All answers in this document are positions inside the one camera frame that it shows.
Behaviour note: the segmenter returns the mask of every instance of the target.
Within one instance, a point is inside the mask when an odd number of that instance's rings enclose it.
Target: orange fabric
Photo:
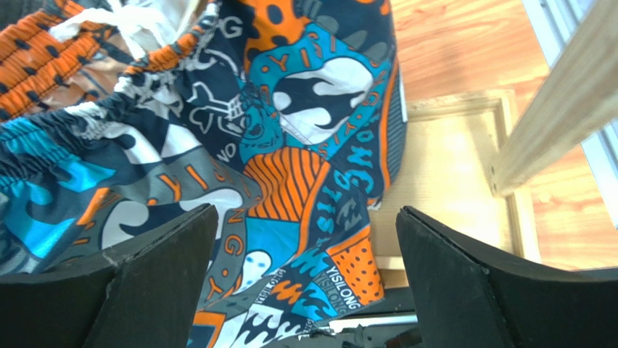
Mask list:
[[[257,38],[249,38],[244,49],[244,70],[249,71],[250,57],[254,54],[277,47],[277,39],[285,38],[292,44],[300,38],[305,26],[311,22],[307,17],[296,17],[294,4],[290,0],[240,0],[241,3],[255,9],[253,27],[258,33]],[[268,16],[269,6],[275,6],[281,11],[280,22],[273,22]]]
[[[249,209],[249,216],[300,221],[303,207],[310,206],[310,190],[320,180],[324,165],[329,167],[317,154],[296,148],[253,157],[245,174],[260,185],[264,197]]]
[[[302,284],[292,284],[291,281],[277,283],[271,291],[271,296],[277,295],[279,301],[287,300],[288,305],[293,305],[302,295]]]
[[[223,313],[215,313],[215,312],[197,312],[195,313],[195,317],[193,318],[194,325],[201,326],[212,326],[215,331],[213,332],[213,336],[210,338],[208,342],[207,348],[212,348],[215,346],[219,335],[221,334],[221,329],[223,328],[223,324],[226,321],[226,315]]]
[[[199,26],[193,27],[193,30],[201,33],[203,29]],[[146,59],[138,59],[135,64],[130,65],[125,73],[134,75],[146,71],[164,71],[170,70],[178,66],[180,59],[187,57],[193,48],[197,45],[197,37],[193,33],[184,34],[176,42],[177,47],[181,50],[178,54],[174,51],[171,45],[167,45],[162,49],[154,52],[149,52]]]
[[[62,3],[61,8],[69,15],[84,10],[72,1]],[[86,22],[84,34],[60,43],[46,31],[59,22],[59,17],[39,11],[0,33],[0,83],[4,92],[0,94],[0,109],[10,118],[22,115],[48,97],[59,87],[59,79],[64,83],[100,49],[92,31],[103,25]],[[103,39],[107,40],[111,30],[105,35]]]
[[[107,196],[108,192],[110,192],[108,188],[99,188],[98,190],[96,190],[96,193],[92,197],[90,204],[88,204],[86,211],[76,223],[77,225],[88,225],[92,221],[96,212],[101,209],[103,201]]]
[[[362,305],[384,297],[378,267],[371,252],[370,230],[371,227],[367,226],[347,241],[327,250]]]

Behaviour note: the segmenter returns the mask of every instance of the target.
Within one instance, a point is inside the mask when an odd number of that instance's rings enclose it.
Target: plywood panel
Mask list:
[[[495,198],[489,163],[512,129],[512,91],[481,91],[408,103],[399,179],[371,212],[378,267],[403,269],[395,217],[411,205],[466,235],[540,261],[526,188]]]
[[[520,0],[391,0],[406,99],[508,88],[524,111],[548,74]],[[580,147],[530,183],[541,257],[618,265],[618,235]]]
[[[618,114],[618,2],[601,1],[569,40],[556,66],[492,162],[496,195],[527,183]]]

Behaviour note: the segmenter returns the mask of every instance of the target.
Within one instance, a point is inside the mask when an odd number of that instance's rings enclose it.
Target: cartoon print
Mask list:
[[[188,347],[262,347],[378,302],[367,206],[400,165],[400,84],[388,0],[210,1],[108,98],[0,127],[0,273],[213,204]]]
[[[309,24],[302,40],[254,58],[248,76],[261,83],[268,96],[264,108],[279,118],[282,128],[329,159],[382,106],[390,68],[390,62],[375,65]]]
[[[305,145],[319,144],[337,132],[366,98],[371,73],[351,58],[334,58],[314,71],[279,81],[273,103],[281,126]]]
[[[234,293],[243,292],[263,278],[271,263],[270,255],[265,252],[250,252],[247,254],[242,264],[242,283]]]

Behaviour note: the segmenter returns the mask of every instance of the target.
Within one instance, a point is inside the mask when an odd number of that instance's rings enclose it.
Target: fabric pile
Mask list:
[[[389,1],[185,1],[188,30],[126,2],[47,1],[0,34],[0,274],[213,204],[188,347],[261,347],[379,302],[368,210],[406,131]]]

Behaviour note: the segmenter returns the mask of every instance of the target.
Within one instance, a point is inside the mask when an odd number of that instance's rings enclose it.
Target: wooden dowel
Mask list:
[[[618,1],[598,0],[493,162],[505,196],[618,116]]]

